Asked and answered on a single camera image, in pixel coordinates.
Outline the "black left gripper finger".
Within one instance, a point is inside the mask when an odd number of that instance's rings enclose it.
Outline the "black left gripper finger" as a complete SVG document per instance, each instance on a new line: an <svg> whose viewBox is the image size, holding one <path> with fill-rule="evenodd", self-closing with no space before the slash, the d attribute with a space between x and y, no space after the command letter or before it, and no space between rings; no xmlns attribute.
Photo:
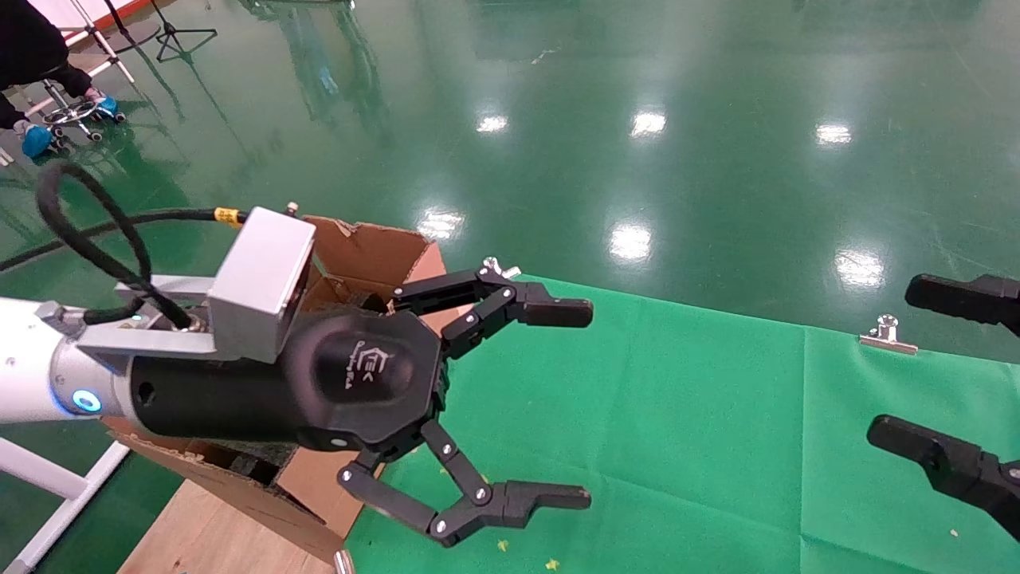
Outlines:
<svg viewBox="0 0 1020 574"><path fill-rule="evenodd" d="M458 501L445 511L436 511L378 480L375 470L382 457L367 450L339 472L339 485L386 518L445 547L458 545L484 527L524 529L537 509L590 508L590 491L581 486L533 481L488 483L437 420L424 423L419 435L461 490Z"/></svg>
<svg viewBox="0 0 1020 574"><path fill-rule="evenodd" d="M507 324L583 329L594 319L589 299L553 297L540 282L517 282L481 266L405 283L394 291L393 306L414 315L468 306L440 331L444 357L458 360Z"/></svg>

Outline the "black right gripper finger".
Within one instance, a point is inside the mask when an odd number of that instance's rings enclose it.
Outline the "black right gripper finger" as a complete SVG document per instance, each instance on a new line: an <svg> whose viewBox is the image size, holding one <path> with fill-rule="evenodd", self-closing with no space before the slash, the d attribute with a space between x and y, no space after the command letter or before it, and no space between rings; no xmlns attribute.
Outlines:
<svg viewBox="0 0 1020 574"><path fill-rule="evenodd" d="M904 301L913 308L932 310L980 324L1001 324L1019 335L1019 281L982 275L958 282L932 275L912 277Z"/></svg>
<svg viewBox="0 0 1020 574"><path fill-rule="evenodd" d="M974 506L1019 541L1019 462L1004 462L981 446L878 415L866 434L871 446L914 462L934 491Z"/></svg>

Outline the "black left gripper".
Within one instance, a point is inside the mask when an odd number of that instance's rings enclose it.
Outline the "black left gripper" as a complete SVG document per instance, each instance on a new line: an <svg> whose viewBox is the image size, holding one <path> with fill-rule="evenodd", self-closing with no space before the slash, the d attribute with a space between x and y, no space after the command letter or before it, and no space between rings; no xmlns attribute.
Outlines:
<svg viewBox="0 0 1020 574"><path fill-rule="evenodd" d="M404 455L437 417L445 348L413 313L299 317L273 363L138 356L137 424L167 437Z"/></svg>

